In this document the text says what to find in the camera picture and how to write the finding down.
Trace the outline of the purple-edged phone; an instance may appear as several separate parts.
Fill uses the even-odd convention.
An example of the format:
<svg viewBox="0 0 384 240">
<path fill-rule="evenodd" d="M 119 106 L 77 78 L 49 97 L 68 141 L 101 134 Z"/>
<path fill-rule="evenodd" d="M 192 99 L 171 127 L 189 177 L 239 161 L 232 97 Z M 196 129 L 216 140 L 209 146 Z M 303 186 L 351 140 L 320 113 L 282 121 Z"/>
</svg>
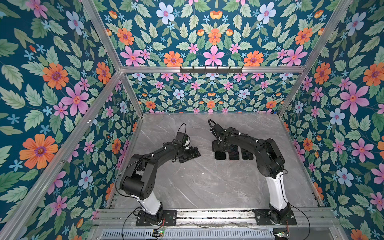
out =
<svg viewBox="0 0 384 240">
<path fill-rule="evenodd" d="M 215 151 L 215 160 L 217 161 L 225 161 L 227 159 L 226 152 Z"/>
</svg>

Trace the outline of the silver-edged black phone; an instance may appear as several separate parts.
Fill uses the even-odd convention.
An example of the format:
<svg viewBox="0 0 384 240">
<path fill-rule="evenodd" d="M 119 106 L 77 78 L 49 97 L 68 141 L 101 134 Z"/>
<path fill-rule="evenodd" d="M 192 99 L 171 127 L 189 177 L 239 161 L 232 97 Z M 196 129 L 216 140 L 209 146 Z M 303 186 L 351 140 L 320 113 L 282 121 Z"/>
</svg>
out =
<svg viewBox="0 0 384 240">
<path fill-rule="evenodd" d="M 254 159 L 254 155 L 249 152 L 248 150 L 244 149 L 244 148 L 241 148 L 241 155 L 242 155 L 242 159 L 243 160 L 253 160 Z"/>
</svg>

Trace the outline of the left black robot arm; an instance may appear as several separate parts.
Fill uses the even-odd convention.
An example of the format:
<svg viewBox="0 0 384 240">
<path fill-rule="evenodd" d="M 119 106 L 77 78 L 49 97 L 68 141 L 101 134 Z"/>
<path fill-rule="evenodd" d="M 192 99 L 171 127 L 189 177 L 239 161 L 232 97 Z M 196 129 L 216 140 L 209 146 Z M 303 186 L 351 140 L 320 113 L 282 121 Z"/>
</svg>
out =
<svg viewBox="0 0 384 240">
<path fill-rule="evenodd" d="M 142 207 L 141 219 L 151 225 L 161 224 L 164 219 L 163 204 L 153 193 L 157 171 L 168 161 L 185 163 L 200 157 L 197 147 L 188 147 L 171 142 L 149 154 L 132 155 L 128 166 L 123 171 L 119 189 L 129 198 L 134 198 Z"/>
</svg>

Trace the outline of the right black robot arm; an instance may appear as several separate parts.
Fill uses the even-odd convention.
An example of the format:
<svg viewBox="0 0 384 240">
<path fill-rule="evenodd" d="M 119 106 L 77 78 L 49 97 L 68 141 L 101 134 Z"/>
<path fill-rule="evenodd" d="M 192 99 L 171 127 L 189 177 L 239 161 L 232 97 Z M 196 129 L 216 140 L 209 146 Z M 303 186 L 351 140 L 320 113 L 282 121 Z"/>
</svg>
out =
<svg viewBox="0 0 384 240">
<path fill-rule="evenodd" d="M 230 146 L 235 145 L 256 157 L 258 171 L 266 178 L 268 185 L 271 222 L 282 224 L 289 217 L 291 205 L 284 186 L 285 159 L 276 142 L 271 138 L 254 138 L 232 127 L 224 129 L 219 124 L 210 127 L 210 132 L 216 138 L 213 151 L 227 152 Z"/>
</svg>

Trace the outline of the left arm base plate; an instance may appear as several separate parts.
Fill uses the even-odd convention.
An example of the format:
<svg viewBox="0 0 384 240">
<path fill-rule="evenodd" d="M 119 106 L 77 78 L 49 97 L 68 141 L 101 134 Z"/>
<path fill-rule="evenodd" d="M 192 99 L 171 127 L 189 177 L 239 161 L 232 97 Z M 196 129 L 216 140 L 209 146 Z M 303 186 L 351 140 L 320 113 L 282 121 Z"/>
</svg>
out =
<svg viewBox="0 0 384 240">
<path fill-rule="evenodd" d="M 177 221 L 176 210 L 160 210 L 156 215 L 139 211 L 136 220 L 137 227 L 175 226 Z"/>
</svg>

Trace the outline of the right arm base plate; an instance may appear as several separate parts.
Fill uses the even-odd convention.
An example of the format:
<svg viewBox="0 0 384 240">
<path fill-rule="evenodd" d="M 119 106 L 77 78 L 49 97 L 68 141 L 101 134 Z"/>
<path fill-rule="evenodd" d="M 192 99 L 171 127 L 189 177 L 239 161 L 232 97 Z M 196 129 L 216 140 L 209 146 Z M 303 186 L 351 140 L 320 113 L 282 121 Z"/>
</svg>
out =
<svg viewBox="0 0 384 240">
<path fill-rule="evenodd" d="M 296 226 L 297 221 L 294 212 L 291 209 L 287 210 L 269 210 L 269 209 L 254 209 L 252 212 L 255 214 L 256 222 L 261 225 L 289 225 Z"/>
</svg>

